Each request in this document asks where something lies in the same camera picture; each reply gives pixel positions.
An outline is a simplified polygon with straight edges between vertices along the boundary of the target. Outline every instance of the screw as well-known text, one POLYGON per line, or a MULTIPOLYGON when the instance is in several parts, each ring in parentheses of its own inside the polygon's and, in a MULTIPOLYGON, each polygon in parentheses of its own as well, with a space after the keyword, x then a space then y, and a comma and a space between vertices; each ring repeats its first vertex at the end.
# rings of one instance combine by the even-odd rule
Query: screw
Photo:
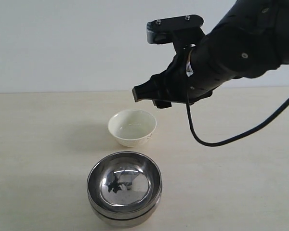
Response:
POLYGON ((262 13, 267 13, 269 11, 270 8, 264 8, 261 12, 262 13))
POLYGON ((249 57, 249 55, 246 54, 246 53, 242 53, 241 56, 242 56, 243 59, 247 59, 249 57))

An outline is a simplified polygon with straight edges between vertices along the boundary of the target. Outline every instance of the table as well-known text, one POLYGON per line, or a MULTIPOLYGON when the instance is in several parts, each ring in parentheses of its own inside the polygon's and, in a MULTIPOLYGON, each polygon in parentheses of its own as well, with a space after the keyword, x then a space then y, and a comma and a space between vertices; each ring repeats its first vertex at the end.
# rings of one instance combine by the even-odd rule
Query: table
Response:
MULTIPOLYGON (((206 141, 267 118, 289 87, 219 89, 192 107, 206 141)), ((133 150, 160 167, 159 207, 137 231, 289 231, 289 109, 266 129, 220 148, 192 137, 185 106, 158 110, 130 91, 0 94, 0 231, 111 231, 92 212, 86 180, 108 154, 133 150), (144 146, 124 148, 107 122, 127 108, 158 121, 144 146)))

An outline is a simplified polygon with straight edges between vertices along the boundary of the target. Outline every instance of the stainless steel bowl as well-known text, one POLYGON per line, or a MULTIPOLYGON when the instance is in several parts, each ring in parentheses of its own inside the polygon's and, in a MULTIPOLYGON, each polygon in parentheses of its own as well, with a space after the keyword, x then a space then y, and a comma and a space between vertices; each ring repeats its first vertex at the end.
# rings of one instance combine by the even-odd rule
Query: stainless steel bowl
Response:
POLYGON ((103 221, 119 227, 136 226, 146 221, 159 204, 161 173, 143 154, 114 153, 93 167, 87 192, 94 212, 103 221))

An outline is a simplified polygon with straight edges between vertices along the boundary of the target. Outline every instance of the bowl rim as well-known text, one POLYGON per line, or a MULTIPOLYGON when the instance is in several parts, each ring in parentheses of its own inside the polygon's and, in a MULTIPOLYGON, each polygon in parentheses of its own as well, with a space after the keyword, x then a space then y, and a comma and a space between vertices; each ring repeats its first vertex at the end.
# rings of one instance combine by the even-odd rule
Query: bowl rim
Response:
POLYGON ((142 140, 143 138, 146 138, 150 135, 152 135, 152 133, 155 131, 156 127, 158 125, 158 122, 155 118, 154 115, 152 115, 150 112, 148 111, 145 111, 145 110, 142 110, 142 109, 125 109, 125 110, 122 110, 122 111, 119 111, 117 113, 115 113, 108 121, 108 124, 107 124, 107 129, 108 129, 108 132, 115 138, 119 139, 119 140, 122 140, 122 141, 138 141, 138 140, 142 140), (123 112, 129 112, 129 111, 137 111, 137 112, 142 112, 142 113, 145 113, 147 115, 149 115, 150 117, 152 117, 154 119, 154 122, 155 122, 155 125, 154 125, 154 128, 151 130, 151 132, 149 132, 147 135, 145 136, 142 136, 140 138, 136 138, 136 139, 125 139, 125 138, 122 138, 122 137, 119 137, 119 136, 116 136, 114 133, 112 133, 109 129, 109 124, 110 124, 110 121, 113 120, 116 116, 118 116, 119 114, 123 113, 123 112))
MULTIPOLYGON (((162 194, 162 175, 161 175, 161 172, 160 172, 160 169, 159 167, 157 166, 157 164, 150 158, 148 157, 147 155, 145 154, 142 154, 142 153, 138 153, 138 152, 133 152, 133 151, 121 151, 121 152, 116 152, 116 153, 112 153, 110 155, 107 155, 105 156, 104 158, 102 158, 98 163, 96 163, 94 165, 94 167, 91 169, 88 177, 87 177, 87 194, 88 194, 88 198, 89 198, 89 201, 90 201, 90 204, 91 206, 96 210, 98 211, 99 213, 103 214, 105 217, 109 217, 109 218, 112 218, 111 217, 111 214, 113 214, 114 216, 118 216, 118 213, 116 212, 112 212, 112 211, 109 211, 109 210, 106 210, 102 207, 100 207, 95 201, 94 199, 91 197, 90 195, 90 190, 89 190, 89 180, 90 180, 90 177, 92 175, 92 173, 94 172, 94 170, 98 167, 99 164, 101 164, 104 160, 106 160, 107 158, 109 157, 112 157, 114 155, 120 155, 122 153, 132 153, 132 154, 137 154, 137 155, 141 155, 142 157, 148 159, 154 166, 155 168, 157 169, 158 171, 158 174, 159 174, 159 187, 158 187, 158 191, 157 193, 149 200, 149 202, 142 208, 138 209, 138 210, 135 210, 133 212, 122 212, 120 213, 120 215, 122 217, 124 217, 125 215, 130 215, 130 214, 134 214, 135 213, 135 216, 134 217, 138 217, 138 216, 141 216, 142 214, 146 213, 148 210, 150 210, 155 204, 156 204, 156 201, 159 200, 159 198, 161 197, 161 194, 162 194)), ((120 219, 130 219, 130 218, 134 218, 134 217, 130 217, 128 216, 128 218, 120 218, 120 219)))

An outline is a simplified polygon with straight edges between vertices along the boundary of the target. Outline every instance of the white ceramic bowl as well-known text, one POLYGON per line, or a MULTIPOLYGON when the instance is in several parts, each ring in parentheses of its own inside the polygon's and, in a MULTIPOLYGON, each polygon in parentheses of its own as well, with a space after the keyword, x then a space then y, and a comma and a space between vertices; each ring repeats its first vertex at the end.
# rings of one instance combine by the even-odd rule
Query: white ceramic bowl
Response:
POLYGON ((145 144, 157 126, 155 117, 143 110, 128 109, 115 114, 108 122, 108 131, 123 146, 145 144))

